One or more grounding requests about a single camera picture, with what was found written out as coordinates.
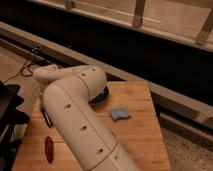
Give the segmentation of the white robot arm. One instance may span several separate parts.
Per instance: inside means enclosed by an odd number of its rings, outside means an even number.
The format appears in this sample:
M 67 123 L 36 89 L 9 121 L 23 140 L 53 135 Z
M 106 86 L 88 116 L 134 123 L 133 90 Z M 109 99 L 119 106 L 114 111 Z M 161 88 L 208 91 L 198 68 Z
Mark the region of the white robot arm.
M 44 86 L 45 112 L 84 171 L 140 171 L 89 105 L 106 87 L 102 68 L 52 64 L 35 69 L 33 76 Z

